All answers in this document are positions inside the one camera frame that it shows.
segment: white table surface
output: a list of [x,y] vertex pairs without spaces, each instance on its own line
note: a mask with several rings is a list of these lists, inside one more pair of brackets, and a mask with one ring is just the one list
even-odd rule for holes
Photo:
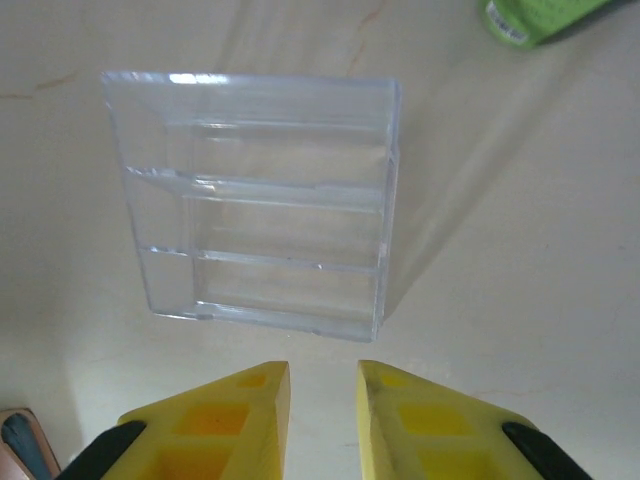
[[[129,409],[291,363],[288,479],[360,476],[356,361],[515,410],[595,478],[640,468],[640,4],[532,52],[472,0],[0,3],[0,407],[61,463]],[[373,344],[155,318],[99,72],[395,76],[388,319]]]

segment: green container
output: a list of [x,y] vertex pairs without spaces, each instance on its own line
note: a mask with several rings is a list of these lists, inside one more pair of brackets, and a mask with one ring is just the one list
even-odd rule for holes
[[583,23],[579,21],[607,4],[609,0],[481,0],[480,3],[489,30],[503,42],[522,48],[558,37],[567,27]]

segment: beige countertop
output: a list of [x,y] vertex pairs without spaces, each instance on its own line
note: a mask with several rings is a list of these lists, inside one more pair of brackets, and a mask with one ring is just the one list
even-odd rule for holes
[[[2,2],[0,407],[32,408],[66,464],[127,410],[285,359],[287,478],[355,479],[373,358],[529,417],[595,478],[637,478],[639,23],[636,4],[519,52],[471,0]],[[379,340],[154,317],[105,69],[397,77]]]

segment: clear plastic box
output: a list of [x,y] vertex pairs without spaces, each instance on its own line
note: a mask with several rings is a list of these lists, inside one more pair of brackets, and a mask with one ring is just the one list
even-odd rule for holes
[[376,338],[398,170],[394,80],[102,79],[153,312]]

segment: transparent plastic tray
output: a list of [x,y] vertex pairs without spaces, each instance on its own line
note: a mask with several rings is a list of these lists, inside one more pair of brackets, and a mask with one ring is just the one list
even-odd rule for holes
[[376,337],[395,81],[106,72],[103,83],[153,312]]

